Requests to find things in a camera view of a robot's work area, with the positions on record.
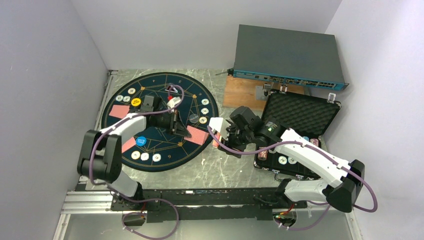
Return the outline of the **red playing card box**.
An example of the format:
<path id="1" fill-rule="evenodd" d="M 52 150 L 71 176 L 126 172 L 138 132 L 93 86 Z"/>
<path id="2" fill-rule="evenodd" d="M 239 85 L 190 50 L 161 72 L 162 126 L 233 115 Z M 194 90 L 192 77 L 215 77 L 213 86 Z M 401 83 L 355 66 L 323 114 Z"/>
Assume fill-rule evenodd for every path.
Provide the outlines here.
<path id="1" fill-rule="evenodd" d="M 214 148 L 218 148 L 218 147 L 220 146 L 221 139 L 222 139 L 222 137 L 221 137 L 220 133 L 219 133 L 219 132 L 217 132 L 217 133 L 214 135 L 214 140 L 212 141 L 212 146 L 213 146 Z"/>

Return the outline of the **card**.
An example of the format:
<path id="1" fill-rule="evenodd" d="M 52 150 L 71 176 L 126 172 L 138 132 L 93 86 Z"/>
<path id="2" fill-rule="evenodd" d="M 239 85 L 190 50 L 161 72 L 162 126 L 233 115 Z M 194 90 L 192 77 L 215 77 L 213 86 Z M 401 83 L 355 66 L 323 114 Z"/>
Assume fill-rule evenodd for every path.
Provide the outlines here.
<path id="1" fill-rule="evenodd" d="M 200 130 L 198 128 L 195 128 L 193 126 L 187 126 L 187 130 L 190 133 L 191 137 L 185 136 L 183 139 L 186 141 L 189 141 L 191 143 L 197 144 L 197 145 L 204 145 L 209 133 Z"/>
<path id="2" fill-rule="evenodd" d="M 131 137 L 129 140 L 127 140 L 125 143 L 123 143 L 121 147 L 121 152 L 125 153 L 130 148 L 134 147 L 136 145 L 136 139 L 134 137 Z"/>
<path id="3" fill-rule="evenodd" d="M 130 111 L 129 105 L 117 105 L 114 104 L 109 111 L 109 116 L 115 117 L 118 119 L 123 119 Z"/>

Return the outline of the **yellow chip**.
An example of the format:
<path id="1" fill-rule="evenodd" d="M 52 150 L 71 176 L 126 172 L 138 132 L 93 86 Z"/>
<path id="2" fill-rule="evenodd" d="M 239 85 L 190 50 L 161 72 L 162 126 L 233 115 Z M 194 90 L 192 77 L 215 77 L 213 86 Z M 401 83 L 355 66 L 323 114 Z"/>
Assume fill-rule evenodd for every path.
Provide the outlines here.
<path id="1" fill-rule="evenodd" d="M 198 122 L 200 124 L 206 124 L 208 122 L 208 118 L 205 117 L 205 116 L 202 116 L 202 117 L 199 118 Z"/>
<path id="2" fill-rule="evenodd" d="M 133 151 L 132 153 L 131 153 L 131 158 L 133 159 L 133 160 L 138 160 L 138 159 L 140 159 L 140 157 L 141 157 L 141 153 L 139 152 L 139 151 Z"/>

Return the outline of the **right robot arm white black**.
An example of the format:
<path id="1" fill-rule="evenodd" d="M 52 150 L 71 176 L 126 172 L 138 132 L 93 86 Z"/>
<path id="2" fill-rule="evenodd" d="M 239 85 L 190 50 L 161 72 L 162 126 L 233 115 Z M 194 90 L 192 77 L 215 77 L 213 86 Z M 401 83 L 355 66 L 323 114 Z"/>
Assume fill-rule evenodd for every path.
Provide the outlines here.
<path id="1" fill-rule="evenodd" d="M 290 157 L 319 176 L 317 180 L 284 179 L 275 192 L 276 203 L 287 208 L 298 201 L 326 202 L 350 213 L 365 185 L 365 166 L 359 160 L 349 162 L 336 157 L 304 139 L 294 129 L 274 117 L 262 120 L 246 106 L 238 107 L 226 120 L 212 117 L 208 132 L 218 149 L 229 155 L 246 155 L 246 145 L 259 149 L 253 154 L 272 150 Z"/>

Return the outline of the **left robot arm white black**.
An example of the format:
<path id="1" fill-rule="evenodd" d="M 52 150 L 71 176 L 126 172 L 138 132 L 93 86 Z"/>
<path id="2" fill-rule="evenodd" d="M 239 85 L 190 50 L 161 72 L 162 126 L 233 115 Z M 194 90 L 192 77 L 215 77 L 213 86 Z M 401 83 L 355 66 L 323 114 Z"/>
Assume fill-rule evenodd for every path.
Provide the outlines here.
<path id="1" fill-rule="evenodd" d="M 183 100 L 183 96 L 171 96 L 162 109 L 160 97 L 147 95 L 140 106 L 115 124 L 87 131 L 76 167 L 78 174 L 88 177 L 95 186 L 106 185 L 124 198 L 129 209 L 139 209 L 144 203 L 143 187 L 123 172 L 122 145 L 150 127 L 164 129 L 170 135 L 189 137 L 191 134 L 177 110 Z"/>

